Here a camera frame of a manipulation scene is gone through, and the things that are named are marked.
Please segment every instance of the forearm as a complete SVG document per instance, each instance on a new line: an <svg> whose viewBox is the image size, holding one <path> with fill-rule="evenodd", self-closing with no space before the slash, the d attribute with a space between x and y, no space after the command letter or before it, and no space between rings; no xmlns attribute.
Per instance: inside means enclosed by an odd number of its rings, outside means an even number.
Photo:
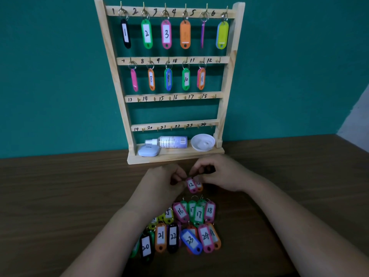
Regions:
<svg viewBox="0 0 369 277"><path fill-rule="evenodd" d="M260 206L301 276L369 276L369 260L270 181L254 175L244 191Z"/></svg>
<svg viewBox="0 0 369 277"><path fill-rule="evenodd" d="M144 217L123 207L62 276L118 276L146 224Z"/></svg>

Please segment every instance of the red key tag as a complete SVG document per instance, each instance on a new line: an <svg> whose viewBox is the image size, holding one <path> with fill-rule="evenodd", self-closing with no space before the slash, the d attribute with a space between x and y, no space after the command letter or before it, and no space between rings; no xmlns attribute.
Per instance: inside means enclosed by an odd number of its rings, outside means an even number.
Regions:
<svg viewBox="0 0 369 277"><path fill-rule="evenodd" d="M190 192L195 194L197 192L195 181L192 178L187 178L186 182L187 182L187 186Z"/></svg>
<svg viewBox="0 0 369 277"><path fill-rule="evenodd" d="M215 218L215 203L213 201L206 202L205 205L205 221L213 223Z"/></svg>
<svg viewBox="0 0 369 277"><path fill-rule="evenodd" d="M177 219L182 223L187 223L190 220L190 216L180 202L173 203L173 212L176 214Z"/></svg>
<svg viewBox="0 0 369 277"><path fill-rule="evenodd" d="M209 227L206 224L202 224L199 226L198 232L204 252L211 253L214 251L214 242Z"/></svg>

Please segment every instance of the person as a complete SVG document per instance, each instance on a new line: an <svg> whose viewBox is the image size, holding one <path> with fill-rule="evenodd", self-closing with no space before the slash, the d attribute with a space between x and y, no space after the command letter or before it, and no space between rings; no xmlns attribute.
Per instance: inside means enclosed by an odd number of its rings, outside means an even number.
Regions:
<svg viewBox="0 0 369 277"><path fill-rule="evenodd" d="M209 166L215 172L205 174ZM260 206L301 276L369 276L369 260L350 242L272 182L225 155L200 158L189 172L197 182L243 191ZM164 213L186 188L177 164L149 169L128 202L62 274L120 276L132 248L152 218Z"/></svg>

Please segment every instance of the teal backdrop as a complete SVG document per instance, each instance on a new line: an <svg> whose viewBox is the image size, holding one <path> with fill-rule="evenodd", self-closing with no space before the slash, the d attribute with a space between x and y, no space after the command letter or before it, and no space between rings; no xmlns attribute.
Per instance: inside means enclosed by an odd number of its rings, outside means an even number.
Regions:
<svg viewBox="0 0 369 277"><path fill-rule="evenodd" d="M105 0L117 5L120 0ZM122 0L124 5L183 7L181 0ZM224 141L336 133L369 82L369 0L207 0L211 8L246 2ZM205 7L206 0L186 0ZM126 149L127 140L93 0L2 0L0 6L0 157ZM131 18L132 49L120 56L222 55L209 21L205 49L200 21L191 20L191 48L161 47L159 19L154 47L142 44L140 20ZM196 91L196 69L191 88ZM132 93L127 67L123 85ZM173 92L181 92L181 67L173 67ZM155 68L157 93L164 69ZM219 91L223 69L208 66L205 91ZM137 69L141 93L147 70ZM218 100L132 103L133 123L215 118ZM214 128L137 133L212 133Z"/></svg>

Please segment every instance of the right hand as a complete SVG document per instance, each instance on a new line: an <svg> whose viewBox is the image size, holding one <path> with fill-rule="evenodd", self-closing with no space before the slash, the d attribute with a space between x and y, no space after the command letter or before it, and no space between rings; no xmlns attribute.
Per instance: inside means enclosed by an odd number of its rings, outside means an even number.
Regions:
<svg viewBox="0 0 369 277"><path fill-rule="evenodd" d="M215 172L203 174L205 169L213 165ZM190 170L190 176L196 182L214 184L228 191L245 191L245 185L259 175L249 171L240 163L224 154L214 154L199 158Z"/></svg>

